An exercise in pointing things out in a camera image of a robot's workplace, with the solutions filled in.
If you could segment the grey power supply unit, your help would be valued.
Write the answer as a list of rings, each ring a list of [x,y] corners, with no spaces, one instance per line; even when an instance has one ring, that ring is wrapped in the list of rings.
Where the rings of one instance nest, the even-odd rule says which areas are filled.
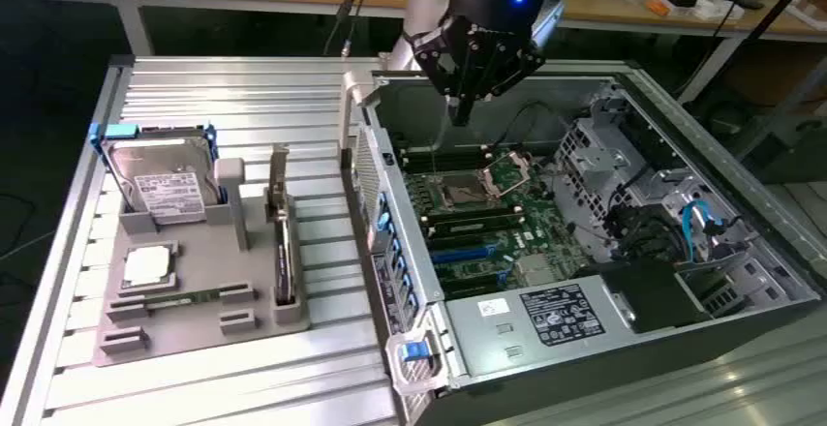
[[[555,366],[642,340],[598,276],[452,300],[447,313],[476,380]]]

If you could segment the hard disk in blue caddy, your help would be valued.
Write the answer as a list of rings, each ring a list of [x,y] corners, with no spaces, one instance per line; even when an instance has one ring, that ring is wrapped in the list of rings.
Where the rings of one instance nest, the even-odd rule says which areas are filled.
[[[195,126],[95,123],[88,140],[113,175],[127,210],[160,225],[200,222],[225,202],[215,177],[216,130]]]

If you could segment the black graphics card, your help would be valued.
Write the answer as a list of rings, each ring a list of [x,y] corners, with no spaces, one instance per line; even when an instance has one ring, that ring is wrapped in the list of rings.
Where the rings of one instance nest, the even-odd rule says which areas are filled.
[[[299,239],[293,228],[295,208],[292,198],[287,193],[288,155],[289,149],[284,144],[276,143],[271,147],[265,217],[273,225],[275,287],[272,292],[276,306],[287,306],[297,302],[301,271]]]

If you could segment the open black PC case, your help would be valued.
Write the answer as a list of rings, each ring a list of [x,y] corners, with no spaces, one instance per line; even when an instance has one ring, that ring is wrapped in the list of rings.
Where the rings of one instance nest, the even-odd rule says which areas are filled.
[[[445,98],[416,72],[348,71],[340,117],[344,182],[392,404],[407,425],[464,426],[538,410],[706,362],[827,305],[827,241],[807,229],[647,73],[616,62],[548,66],[455,127]],[[401,151],[444,153],[481,145],[555,154],[575,122],[612,117],[652,169],[643,204],[610,209],[607,236],[578,229],[591,262],[566,280],[600,276],[612,262],[670,262],[710,319],[638,333],[626,348],[555,366],[476,380],[401,174]],[[400,361],[425,341],[432,357]]]

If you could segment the RAM stick with white label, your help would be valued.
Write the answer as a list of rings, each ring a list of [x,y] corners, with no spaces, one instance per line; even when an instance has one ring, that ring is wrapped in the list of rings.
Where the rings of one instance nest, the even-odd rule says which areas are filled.
[[[520,215],[432,220],[424,226],[424,234],[429,239],[451,238],[518,228],[522,222]]]

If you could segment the green motherboard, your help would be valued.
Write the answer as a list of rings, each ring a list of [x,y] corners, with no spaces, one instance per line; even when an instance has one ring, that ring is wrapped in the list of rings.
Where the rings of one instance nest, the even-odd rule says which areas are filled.
[[[515,150],[531,166],[531,179],[502,198],[488,202],[448,205],[440,192],[441,177],[473,173],[502,155]],[[496,252],[487,259],[433,265],[447,299],[460,299],[498,291],[524,288],[516,261],[532,254],[546,254],[564,280],[591,262],[587,248],[574,235],[576,227],[559,211],[552,181],[562,176],[546,153],[532,154],[520,146],[481,145],[444,153],[401,151],[401,174],[429,256],[441,251],[492,245]],[[429,239],[424,226],[432,220],[520,215],[518,228],[451,238]]]

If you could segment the CPU socket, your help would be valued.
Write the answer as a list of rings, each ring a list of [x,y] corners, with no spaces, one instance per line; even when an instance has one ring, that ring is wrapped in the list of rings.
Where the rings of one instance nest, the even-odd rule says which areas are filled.
[[[447,174],[441,177],[440,192],[448,205],[488,202],[488,193],[473,173]]]

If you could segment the silver chipset heatsink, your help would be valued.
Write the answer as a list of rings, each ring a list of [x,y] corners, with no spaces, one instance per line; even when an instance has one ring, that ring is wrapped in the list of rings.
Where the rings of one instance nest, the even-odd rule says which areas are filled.
[[[526,287],[542,286],[564,280],[546,254],[532,254],[516,260],[516,270]]]

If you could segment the blue expansion slot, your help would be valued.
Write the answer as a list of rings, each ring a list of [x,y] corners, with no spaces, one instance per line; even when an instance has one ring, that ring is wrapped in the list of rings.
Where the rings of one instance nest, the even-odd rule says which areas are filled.
[[[432,264],[447,264],[461,261],[487,259],[496,252],[496,247],[485,245],[463,250],[441,251],[431,255]]]

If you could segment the metal disk bay cage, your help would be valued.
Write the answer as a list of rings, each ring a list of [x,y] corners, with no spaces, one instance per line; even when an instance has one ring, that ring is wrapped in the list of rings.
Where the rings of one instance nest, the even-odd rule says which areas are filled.
[[[578,119],[555,154],[562,172],[552,181],[558,209],[567,221],[603,236],[610,209],[643,204],[640,182],[652,173],[618,122],[612,117]]]

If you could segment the black plastic shroud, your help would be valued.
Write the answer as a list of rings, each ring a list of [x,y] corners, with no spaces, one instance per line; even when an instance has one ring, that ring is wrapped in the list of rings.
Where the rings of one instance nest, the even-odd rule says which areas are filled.
[[[638,333],[710,319],[670,262],[652,259],[612,262],[599,273],[608,290],[627,303],[635,316],[631,326]]]

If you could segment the green RAM stick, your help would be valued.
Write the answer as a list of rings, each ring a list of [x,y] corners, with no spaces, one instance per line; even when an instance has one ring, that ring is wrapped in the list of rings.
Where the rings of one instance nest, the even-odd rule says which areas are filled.
[[[177,292],[167,295],[153,295],[144,299],[148,309],[163,309],[215,302],[220,299],[216,289]]]

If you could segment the silver CPU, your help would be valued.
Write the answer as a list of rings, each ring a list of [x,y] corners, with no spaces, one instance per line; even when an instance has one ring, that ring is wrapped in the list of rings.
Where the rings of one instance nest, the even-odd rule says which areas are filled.
[[[165,246],[135,249],[125,258],[123,280],[129,286],[160,283],[169,273],[171,257]]]

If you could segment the metal socket cover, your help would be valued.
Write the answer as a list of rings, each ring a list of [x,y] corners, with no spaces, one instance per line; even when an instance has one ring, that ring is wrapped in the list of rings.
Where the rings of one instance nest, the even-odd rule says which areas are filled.
[[[485,193],[493,198],[502,198],[530,181],[530,163],[512,150],[479,171],[477,178]]]

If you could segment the grey parts rack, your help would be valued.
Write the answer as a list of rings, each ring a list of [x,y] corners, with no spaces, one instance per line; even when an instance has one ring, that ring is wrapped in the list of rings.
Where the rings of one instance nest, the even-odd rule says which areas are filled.
[[[160,226],[145,213],[117,216],[93,345],[97,367],[296,333],[311,326],[296,205],[288,188],[301,265],[299,299],[276,306],[267,187],[259,196],[241,197],[240,159],[219,160],[216,174],[228,200],[207,208],[204,221]],[[127,255],[151,246],[171,250],[169,273],[160,283],[129,286],[123,280]],[[220,292],[217,301],[155,310],[145,306],[149,296],[205,289]]]

